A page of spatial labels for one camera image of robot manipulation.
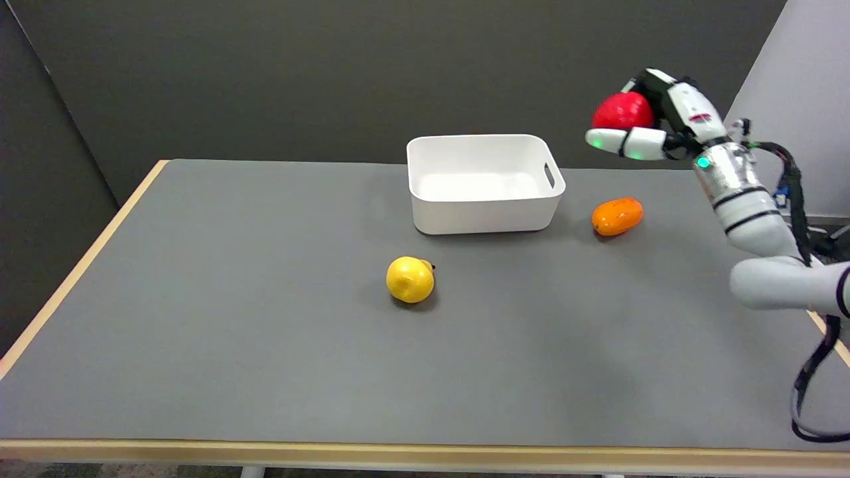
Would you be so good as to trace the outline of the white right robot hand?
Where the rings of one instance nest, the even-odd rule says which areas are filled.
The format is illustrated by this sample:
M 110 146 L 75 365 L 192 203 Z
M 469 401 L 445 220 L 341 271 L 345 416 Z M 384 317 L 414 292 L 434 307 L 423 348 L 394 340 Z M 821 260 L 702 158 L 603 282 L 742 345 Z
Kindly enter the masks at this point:
M 713 103 L 689 78 L 645 68 L 593 113 L 585 140 L 601 151 L 635 161 L 692 159 L 732 139 Z

